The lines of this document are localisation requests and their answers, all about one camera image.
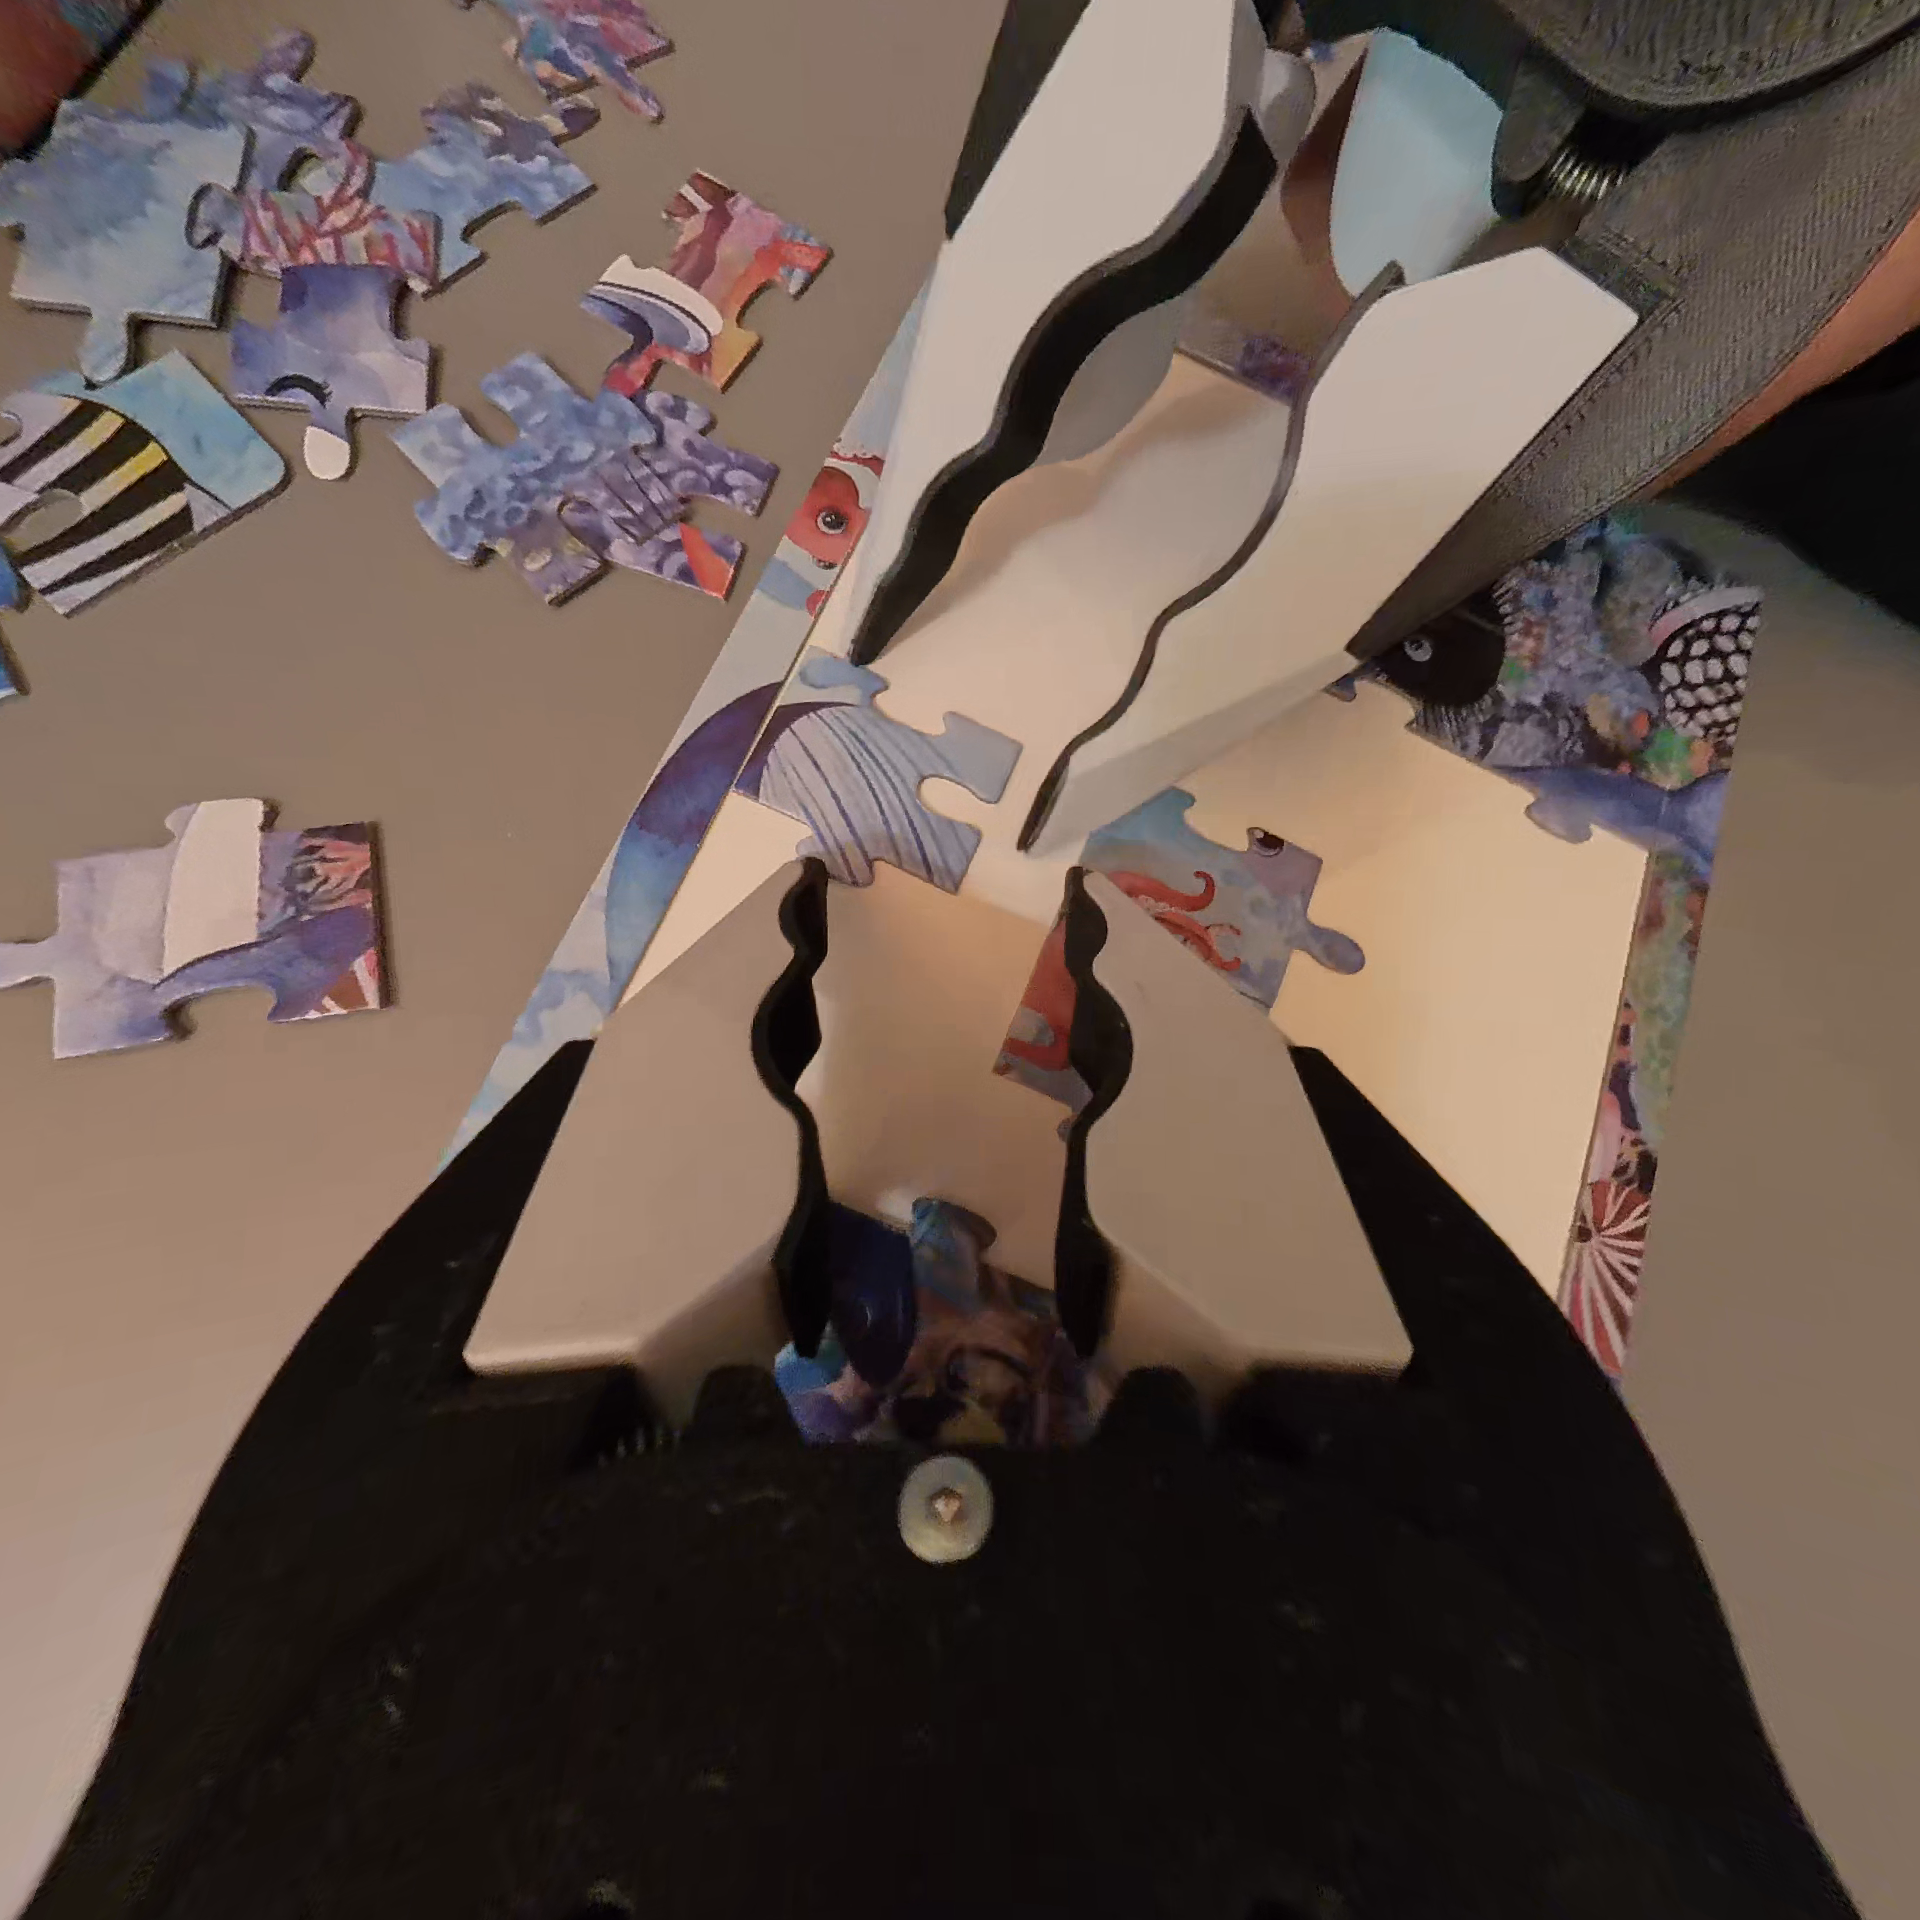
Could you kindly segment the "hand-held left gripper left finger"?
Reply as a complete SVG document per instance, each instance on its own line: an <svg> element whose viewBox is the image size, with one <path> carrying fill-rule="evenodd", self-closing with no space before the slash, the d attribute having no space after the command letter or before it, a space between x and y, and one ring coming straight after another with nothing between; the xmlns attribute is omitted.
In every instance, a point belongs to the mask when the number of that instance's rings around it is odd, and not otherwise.
<svg viewBox="0 0 1920 1920"><path fill-rule="evenodd" d="M793 861L602 1025L466 1342L480 1377L618 1367L670 1421L713 1367L816 1357L825 1160L800 1077L829 877Z"/></svg>

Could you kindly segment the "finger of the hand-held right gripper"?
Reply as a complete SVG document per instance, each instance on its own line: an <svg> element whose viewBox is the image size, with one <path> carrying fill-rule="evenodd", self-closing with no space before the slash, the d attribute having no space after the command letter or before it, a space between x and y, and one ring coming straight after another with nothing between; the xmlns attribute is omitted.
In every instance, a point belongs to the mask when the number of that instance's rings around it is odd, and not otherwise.
<svg viewBox="0 0 1920 1920"><path fill-rule="evenodd" d="M1114 435L1159 375L1082 373L1180 302L1272 186L1281 6L1006 6L944 207L862 545L847 658L876 663L993 491Z"/></svg>
<svg viewBox="0 0 1920 1920"><path fill-rule="evenodd" d="M1256 515L1148 624L1020 850L1063 849L1351 675L1369 617L1636 323L1543 247L1418 285L1382 271L1312 366Z"/></svg>

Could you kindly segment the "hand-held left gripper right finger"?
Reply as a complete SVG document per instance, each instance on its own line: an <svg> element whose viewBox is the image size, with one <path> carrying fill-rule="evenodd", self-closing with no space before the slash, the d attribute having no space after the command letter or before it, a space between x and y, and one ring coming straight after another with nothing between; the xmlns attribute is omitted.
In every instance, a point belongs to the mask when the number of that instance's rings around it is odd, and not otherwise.
<svg viewBox="0 0 1920 1920"><path fill-rule="evenodd" d="M1072 1347L1200 1385L1401 1370L1408 1333L1270 1018L1087 869L1068 877L1063 963L1087 1090L1053 1238Z"/></svg>

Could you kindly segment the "jigsaw puzzle frame tray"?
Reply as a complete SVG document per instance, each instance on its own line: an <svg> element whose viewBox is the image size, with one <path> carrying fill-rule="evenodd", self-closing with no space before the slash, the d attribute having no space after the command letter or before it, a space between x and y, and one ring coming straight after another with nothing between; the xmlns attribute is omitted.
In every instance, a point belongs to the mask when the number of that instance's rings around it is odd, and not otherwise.
<svg viewBox="0 0 1920 1920"><path fill-rule="evenodd" d="M878 538L791 525L489 1077L590 1045L463 1367L772 1361L949 1447L1153 1359L1380 1374L1285 1042L1616 1366L1759 590L1604 519L1397 667L1341 622L1624 327L1526 247L1382 272L1294 409L1176 360L876 665Z"/></svg>

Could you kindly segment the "red octopus jigsaw piece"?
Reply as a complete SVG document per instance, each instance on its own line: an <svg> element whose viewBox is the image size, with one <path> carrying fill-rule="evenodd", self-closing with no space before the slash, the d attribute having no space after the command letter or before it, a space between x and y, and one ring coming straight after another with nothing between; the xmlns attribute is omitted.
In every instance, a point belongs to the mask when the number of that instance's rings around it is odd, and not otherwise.
<svg viewBox="0 0 1920 1920"><path fill-rule="evenodd" d="M1048 927L1022 989L993 1071L1056 1101L1069 1117L1109 1114L1136 1065L1136 1037L1114 973L1127 911L1073 871L1063 912Z"/></svg>
<svg viewBox="0 0 1920 1920"><path fill-rule="evenodd" d="M1080 864L1106 877L1236 994L1270 1010L1288 958L1337 977L1365 967L1344 931L1312 920L1324 861L1265 829L1226 849L1188 826L1192 793L1170 786L1087 837Z"/></svg>

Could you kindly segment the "striped whale jigsaw piece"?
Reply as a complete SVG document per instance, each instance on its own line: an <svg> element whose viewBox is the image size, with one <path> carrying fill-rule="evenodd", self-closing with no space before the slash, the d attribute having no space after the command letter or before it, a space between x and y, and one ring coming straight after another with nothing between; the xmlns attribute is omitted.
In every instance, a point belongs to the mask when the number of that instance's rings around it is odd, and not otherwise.
<svg viewBox="0 0 1920 1920"><path fill-rule="evenodd" d="M952 897L980 830L921 801L922 783L1000 801L1022 743L951 712L937 734L878 710L885 677L807 647L749 749L733 792L807 829L804 857L829 879L870 886L878 864Z"/></svg>

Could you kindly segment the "person's right hand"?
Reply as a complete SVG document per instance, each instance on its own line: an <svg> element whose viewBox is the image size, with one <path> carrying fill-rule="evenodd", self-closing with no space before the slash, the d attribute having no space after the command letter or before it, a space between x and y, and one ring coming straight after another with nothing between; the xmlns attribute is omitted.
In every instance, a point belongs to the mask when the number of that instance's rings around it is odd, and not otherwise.
<svg viewBox="0 0 1920 1920"><path fill-rule="evenodd" d="M1353 304L1330 245L1333 183L1344 119L1272 102L1261 130L1285 165L1253 222L1192 291L1175 350L1270 400L1296 400L1312 360Z"/></svg>

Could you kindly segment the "assembled jigsaw puzzle section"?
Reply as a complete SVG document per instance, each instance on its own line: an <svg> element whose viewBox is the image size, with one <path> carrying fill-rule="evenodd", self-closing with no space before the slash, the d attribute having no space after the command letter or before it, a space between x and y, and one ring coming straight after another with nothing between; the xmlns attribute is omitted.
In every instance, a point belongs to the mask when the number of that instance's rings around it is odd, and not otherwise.
<svg viewBox="0 0 1920 1920"><path fill-rule="evenodd" d="M1175 371L1114 449L989 507L958 581L880 663L885 714L958 712L1023 760L993 809L973 802L958 894L890 869L831 891L822 1054L800 1090L841 1209L900 1233L916 1202L968 1209L1000 1264L1053 1290L1072 1117L993 1063L1102 826L1022 856L1020 819L1175 575L1225 553L1230 531L1175 483L1261 481L1281 421L1221 375ZM1162 786L1226 849L1265 829L1324 861L1312 920L1365 967L1294 954L1276 1006L1254 1009L1413 1142L1610 1383L1759 614L1726 565L1599 519L1346 701L1312 695Z"/></svg>

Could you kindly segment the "scattered loose jigsaw pieces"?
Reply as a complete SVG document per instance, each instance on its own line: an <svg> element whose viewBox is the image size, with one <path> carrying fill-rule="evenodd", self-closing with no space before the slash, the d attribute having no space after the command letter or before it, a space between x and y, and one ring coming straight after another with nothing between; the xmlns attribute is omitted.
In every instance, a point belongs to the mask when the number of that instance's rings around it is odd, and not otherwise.
<svg viewBox="0 0 1920 1920"><path fill-rule="evenodd" d="M212 538L288 481L246 407L304 418L304 467L336 483L360 417L430 495L418 521L461 565L498 557L543 605L605 570L727 599L740 542L687 512L756 515L776 469L713 437L661 366L721 389L752 350L740 310L770 281L798 294L829 251L708 177L666 205L662 267L618 259L586 310L623 352L592 391L538 355L482 382L514 426L482 439L433 403L428 344L397 329L482 259L472 229L543 222L592 193L564 154L610 85L657 117L638 69L670 50L640 6L500 6L510 53L543 95L519 112L468 83L423 110L404 157L369 157L357 102L310 88L312 43L278 35L241 69L156 62L134 110L66 102L28 158L5 161L10 297L86 320L74 373L5 399L5 607L71 617Z"/></svg>

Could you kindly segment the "illustrated puzzle box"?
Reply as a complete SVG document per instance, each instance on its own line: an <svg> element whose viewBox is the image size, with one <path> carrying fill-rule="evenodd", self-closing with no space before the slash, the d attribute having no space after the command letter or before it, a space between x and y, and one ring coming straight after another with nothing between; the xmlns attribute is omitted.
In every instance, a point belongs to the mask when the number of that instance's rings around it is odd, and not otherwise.
<svg viewBox="0 0 1920 1920"><path fill-rule="evenodd" d="M1 3L1 158L24 154L156 3Z"/></svg>

